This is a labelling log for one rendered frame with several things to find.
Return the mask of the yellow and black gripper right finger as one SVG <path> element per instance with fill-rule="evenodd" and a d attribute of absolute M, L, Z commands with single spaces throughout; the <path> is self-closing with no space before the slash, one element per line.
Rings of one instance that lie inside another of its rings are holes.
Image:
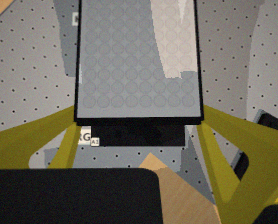
<path fill-rule="evenodd" d="M 252 224 L 278 204 L 278 130 L 203 106 L 204 121 L 196 127 L 221 224 Z M 248 156 L 241 181 L 211 128 Z"/>

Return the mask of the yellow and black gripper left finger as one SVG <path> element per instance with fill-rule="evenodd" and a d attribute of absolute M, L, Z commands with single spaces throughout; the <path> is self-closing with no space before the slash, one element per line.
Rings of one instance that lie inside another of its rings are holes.
<path fill-rule="evenodd" d="M 48 168 L 72 168 L 81 127 L 74 105 L 49 116 L 0 131 L 0 169 L 29 168 L 30 157 L 65 129 L 60 147 Z"/>

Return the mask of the grey perforated base plate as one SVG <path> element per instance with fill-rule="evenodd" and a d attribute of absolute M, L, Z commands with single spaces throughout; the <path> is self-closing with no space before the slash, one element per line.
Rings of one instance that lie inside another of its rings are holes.
<path fill-rule="evenodd" d="M 78 8 L 79 0 L 13 0 L 0 13 L 0 131 L 74 105 Z M 197 0 L 197 14 L 203 104 L 254 123 L 265 113 L 278 119 L 278 0 Z M 50 165 L 66 130 L 30 168 Z M 234 170 L 243 151 L 212 132 Z M 185 147 L 78 145 L 72 168 L 138 168 L 149 153 L 216 206 L 196 125 L 185 125 Z"/>

